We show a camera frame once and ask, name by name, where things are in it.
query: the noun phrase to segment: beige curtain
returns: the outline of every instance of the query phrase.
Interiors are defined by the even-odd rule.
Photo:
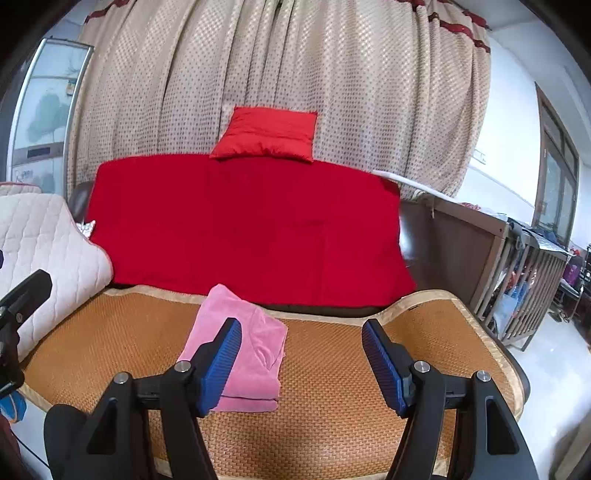
[[[448,195],[462,183],[490,50],[482,23],[448,0],[118,0],[98,10],[80,37],[96,50],[69,189],[113,158],[209,152],[235,105],[318,111],[319,160]]]

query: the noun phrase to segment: red curtain trim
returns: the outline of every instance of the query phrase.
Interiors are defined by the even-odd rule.
[[[472,30],[470,30],[467,26],[462,25],[462,24],[458,24],[458,23],[447,23],[447,22],[443,21],[441,18],[439,18],[439,15],[437,14],[437,12],[433,12],[431,15],[429,15],[428,18],[429,18],[429,21],[432,21],[435,18],[437,18],[439,20],[439,26],[441,26],[441,28],[445,28],[452,33],[463,33],[464,35],[468,36],[474,42],[474,45],[477,48],[484,48],[485,52],[487,52],[487,53],[491,52],[491,48],[488,45],[486,45],[482,40],[477,40],[474,38],[474,34],[472,33]]]
[[[95,10],[90,15],[88,15],[88,17],[86,17],[86,20],[84,20],[84,23],[88,23],[88,21],[91,18],[104,17],[107,14],[107,12],[109,11],[109,8],[111,8],[111,7],[122,7],[124,5],[127,5],[128,3],[129,3],[129,0],[113,0],[109,5],[104,7],[103,10]]]
[[[479,27],[486,28],[487,30],[489,29],[488,24],[486,23],[486,20],[484,18],[482,18],[476,14],[473,14],[472,12],[470,12],[468,10],[464,10],[462,13],[464,15],[466,15],[467,17],[470,17],[472,19],[472,22],[474,22]]]
[[[400,2],[400,3],[411,4],[413,6],[413,10],[416,10],[417,7],[419,7],[419,6],[421,6],[421,7],[425,6],[424,0],[396,0],[396,1]],[[438,0],[438,1],[441,2],[442,4],[452,3],[450,0]],[[88,15],[88,17],[86,17],[86,20],[84,20],[84,23],[87,23],[91,18],[104,17],[107,14],[107,12],[109,11],[109,8],[111,8],[112,6],[122,7],[124,5],[127,5],[128,3],[129,3],[129,0],[113,0],[103,10],[96,10],[96,11],[92,12],[90,15]],[[475,15],[475,14],[469,12],[468,10],[464,10],[463,13],[467,17],[470,17],[476,25],[483,27],[483,28],[487,28],[486,20],[484,20],[484,18],[479,17],[478,15]],[[472,41],[474,42],[474,45],[476,47],[484,48],[484,50],[487,53],[491,52],[491,48],[488,45],[486,45],[482,40],[477,40],[474,38],[474,35],[472,34],[472,30],[470,30],[467,26],[462,25],[462,24],[457,24],[457,23],[454,23],[454,24],[447,23],[447,22],[441,20],[441,18],[439,18],[439,15],[437,15],[437,12],[433,12],[428,17],[429,21],[433,20],[434,18],[437,18],[439,20],[439,25],[441,27],[447,28],[452,33],[463,33],[472,39]]]

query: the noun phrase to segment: red pillow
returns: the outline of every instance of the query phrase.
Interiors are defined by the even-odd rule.
[[[211,158],[292,158],[312,163],[317,112],[293,112],[266,107],[234,108],[230,125]]]

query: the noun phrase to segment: blue pad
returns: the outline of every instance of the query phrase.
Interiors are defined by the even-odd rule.
[[[223,333],[228,329],[226,327],[228,322],[231,322],[231,326],[224,337]],[[203,418],[208,414],[209,410],[217,406],[232,366],[234,365],[234,360],[238,355],[238,350],[240,350],[241,343],[242,327],[240,322],[236,319],[227,319],[213,342],[206,343],[197,350],[199,353],[199,350],[205,345],[212,345],[212,347],[219,345],[217,351],[213,353],[213,358],[209,362],[209,365],[199,375],[201,395],[197,401],[196,408],[200,417]]]
[[[400,417],[405,417],[408,406],[402,394],[402,379],[390,360],[386,347],[369,321],[363,324],[361,343],[386,405]]]

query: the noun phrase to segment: black cable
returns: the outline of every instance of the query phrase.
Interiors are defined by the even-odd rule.
[[[41,460],[41,459],[38,457],[38,455],[37,455],[35,452],[33,452],[33,451],[32,451],[32,450],[31,450],[31,449],[30,449],[30,448],[29,448],[27,445],[25,445],[25,444],[22,442],[22,440],[21,440],[19,437],[17,437],[17,435],[16,435],[14,432],[12,432],[12,434],[13,434],[13,435],[16,437],[16,439],[18,440],[18,443],[20,443],[20,444],[21,444],[23,447],[25,447],[27,450],[29,450],[29,452],[30,452],[30,453],[31,453],[31,454],[32,454],[32,455],[33,455],[33,456],[34,456],[34,457],[35,457],[37,460],[39,460],[39,461],[40,461],[40,462],[41,462],[43,465],[45,465],[47,468],[49,468],[49,465],[47,465],[47,464],[46,464],[46,463],[45,463],[43,460]]]

